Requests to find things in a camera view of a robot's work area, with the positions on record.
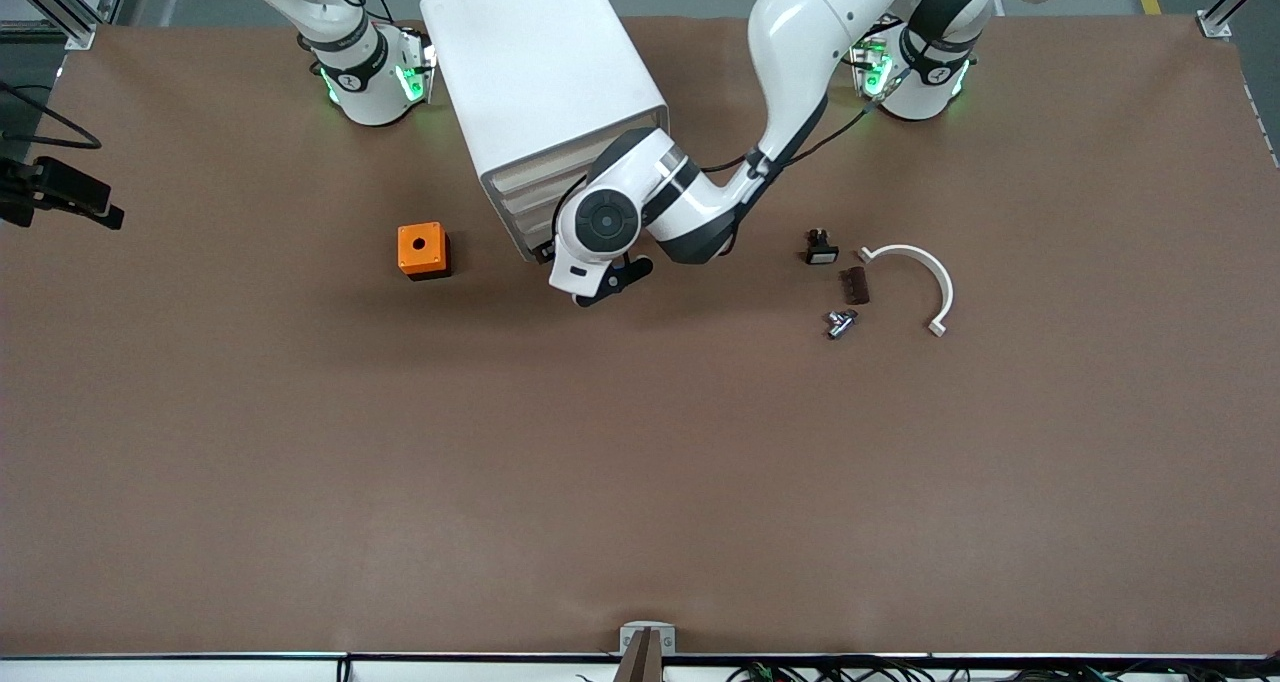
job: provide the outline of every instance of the metal frame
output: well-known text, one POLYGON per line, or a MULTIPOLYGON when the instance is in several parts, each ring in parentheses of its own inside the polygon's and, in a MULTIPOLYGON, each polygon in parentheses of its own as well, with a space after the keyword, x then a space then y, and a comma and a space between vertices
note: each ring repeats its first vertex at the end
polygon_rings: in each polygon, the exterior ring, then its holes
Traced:
POLYGON ((1201 31, 1207 38, 1230 38, 1231 27, 1228 24, 1231 15, 1248 0, 1217 0, 1207 12, 1201 9, 1196 13, 1201 31))
POLYGON ((45 38, 50 35, 65 35, 67 49, 90 49, 93 44, 93 29, 104 22, 115 20, 123 0, 27 0, 31 6, 45 17, 45 20, 0 20, 0 36, 14 38, 45 38))
MULTIPOLYGON (((617 664, 613 653, 155 653, 155 654, 36 654, 5 655, 4 662, 420 662, 476 664, 617 664)), ((883 660, 908 662, 924 669, 1078 669, 1087 662, 1098 672, 1121 672, 1139 660, 1153 664, 1189 664, 1234 677, 1242 665, 1252 665, 1267 677, 1280 674, 1280 653, 1251 654, 1107 654, 1107 653, 681 653, 662 658, 664 667, 739 667, 748 663, 769 663, 787 667, 813 667, 815 663, 840 663, 852 669, 859 663, 883 660)), ((1240 674, 1240 679, 1249 676, 1240 674)))

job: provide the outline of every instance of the white pipe clamp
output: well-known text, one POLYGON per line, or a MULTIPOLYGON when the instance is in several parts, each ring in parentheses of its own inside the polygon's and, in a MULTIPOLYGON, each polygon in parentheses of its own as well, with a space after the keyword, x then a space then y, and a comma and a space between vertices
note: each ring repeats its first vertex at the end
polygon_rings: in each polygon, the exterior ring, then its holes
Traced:
POLYGON ((942 317, 946 317, 947 312, 951 312, 951 302, 955 299, 956 290, 955 285, 951 284, 950 273, 947 273, 947 269, 942 266, 942 262, 938 262, 937 257, 924 252, 924 250, 918 248, 918 246, 910 244, 882 246, 882 248, 878 248, 876 252, 863 248, 858 255, 865 264, 872 262, 873 258, 882 257, 882 255, 904 255, 904 257, 910 257, 919 264, 924 264, 924 266, 929 269, 929 273, 933 273, 933 276, 937 276, 938 287, 942 287, 942 308, 938 310, 937 316, 929 321, 929 331, 937 337, 946 334, 947 328, 942 324, 942 317))

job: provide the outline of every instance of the small black object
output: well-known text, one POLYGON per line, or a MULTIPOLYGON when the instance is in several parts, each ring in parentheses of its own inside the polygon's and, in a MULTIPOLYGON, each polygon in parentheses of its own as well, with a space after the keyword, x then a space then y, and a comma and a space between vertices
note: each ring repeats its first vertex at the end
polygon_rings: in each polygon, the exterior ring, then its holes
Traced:
POLYGON ((850 305, 867 305, 872 299, 870 289, 867 285, 867 267, 850 267, 840 274, 840 280, 845 284, 845 296, 850 305))
POLYGON ((827 243, 827 230, 817 228, 805 235, 809 239, 809 250, 805 250, 804 264, 832 264, 840 258, 840 248, 827 243))
POLYGON ((535 246, 535 248, 529 252, 534 253, 534 258, 539 264, 548 264, 556 258, 556 241, 548 241, 547 243, 535 246))
POLYGON ((573 296, 573 302, 579 307, 591 307, 591 305, 600 302, 600 299, 607 298, 607 296, 616 296, 621 290, 627 289, 627 285, 634 285, 635 282, 643 280, 653 273, 653 261, 649 257, 631 258, 631 255, 622 255, 621 261, 614 261, 613 266, 609 267, 608 273, 600 280, 600 287, 595 296, 573 296))
POLYGON ((60 209, 119 230, 124 211, 109 202, 110 196, 110 186, 58 159, 22 164, 0 157, 0 220, 10 225, 31 226, 37 209, 60 209))

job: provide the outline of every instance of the white box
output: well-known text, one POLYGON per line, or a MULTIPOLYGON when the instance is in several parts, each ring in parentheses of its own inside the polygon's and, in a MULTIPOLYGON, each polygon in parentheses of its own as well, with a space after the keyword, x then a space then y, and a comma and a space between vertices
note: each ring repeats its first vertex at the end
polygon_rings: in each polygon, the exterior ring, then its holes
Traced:
POLYGON ((421 8, 480 184, 535 261, 564 189, 622 132, 667 131, 667 101, 609 0, 421 8))

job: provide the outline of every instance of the orange box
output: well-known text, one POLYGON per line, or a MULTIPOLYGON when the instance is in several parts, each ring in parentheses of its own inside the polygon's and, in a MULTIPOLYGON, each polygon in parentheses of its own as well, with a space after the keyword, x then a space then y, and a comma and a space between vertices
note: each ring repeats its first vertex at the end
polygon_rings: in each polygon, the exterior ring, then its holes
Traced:
POLYGON ((444 234, 444 226, 438 221, 399 228, 396 248, 401 271, 410 280, 439 280, 453 273, 449 235, 444 234))

